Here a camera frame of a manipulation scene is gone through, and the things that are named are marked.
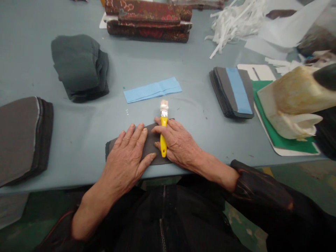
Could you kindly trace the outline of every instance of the brush bristles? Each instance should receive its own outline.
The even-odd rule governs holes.
[[[166,111],[168,112],[168,101],[167,100],[162,100],[161,101],[161,106],[160,106],[160,111]]]

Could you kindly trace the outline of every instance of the paint brush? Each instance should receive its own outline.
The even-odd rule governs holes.
[[[167,127],[167,121],[168,121],[168,101],[167,100],[161,101],[160,112],[161,112],[161,125],[164,127]],[[165,158],[167,154],[167,144],[162,134],[160,136],[160,145],[161,145],[161,155],[162,157]]]

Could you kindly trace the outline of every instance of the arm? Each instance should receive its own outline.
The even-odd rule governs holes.
[[[155,153],[151,153],[140,161],[147,129],[144,124],[134,129],[132,124],[127,132],[121,132],[100,179],[84,194],[77,211],[65,214],[36,251],[80,252],[94,242],[99,245],[100,224],[156,157]]]
[[[268,251],[327,246],[336,235],[335,217],[311,199],[237,160],[231,167],[223,164],[202,151],[180,123],[168,120],[167,128],[153,131],[164,135],[172,162],[222,186],[227,201],[268,233]]]

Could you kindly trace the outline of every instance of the red patterned fabric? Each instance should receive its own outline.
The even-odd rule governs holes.
[[[140,36],[153,39],[187,42],[192,24],[192,8],[163,3],[107,0],[107,15],[118,15],[118,20],[107,23],[112,35]]]

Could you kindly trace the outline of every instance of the yellow brush handle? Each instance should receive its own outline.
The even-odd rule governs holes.
[[[161,125],[167,127],[168,117],[161,117]],[[167,154],[167,144],[163,135],[160,136],[160,145],[161,145],[161,155],[166,157]]]

